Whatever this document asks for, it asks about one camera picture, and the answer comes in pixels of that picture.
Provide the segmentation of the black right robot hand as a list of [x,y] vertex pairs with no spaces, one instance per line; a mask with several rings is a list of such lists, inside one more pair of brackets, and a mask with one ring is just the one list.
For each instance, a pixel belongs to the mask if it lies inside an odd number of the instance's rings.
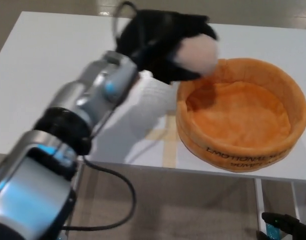
[[298,231],[296,228],[300,228],[300,221],[288,214],[279,214],[273,212],[263,212],[262,220],[266,224],[266,233],[257,231],[258,240],[280,240],[280,232],[285,232],[291,235],[294,240],[299,240]]

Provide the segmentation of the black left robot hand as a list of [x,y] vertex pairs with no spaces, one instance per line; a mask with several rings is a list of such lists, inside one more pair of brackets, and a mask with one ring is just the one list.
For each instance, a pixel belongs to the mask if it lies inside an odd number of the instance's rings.
[[211,74],[218,62],[218,36],[208,20],[206,15],[139,10],[117,38],[116,52],[163,83],[196,80]]

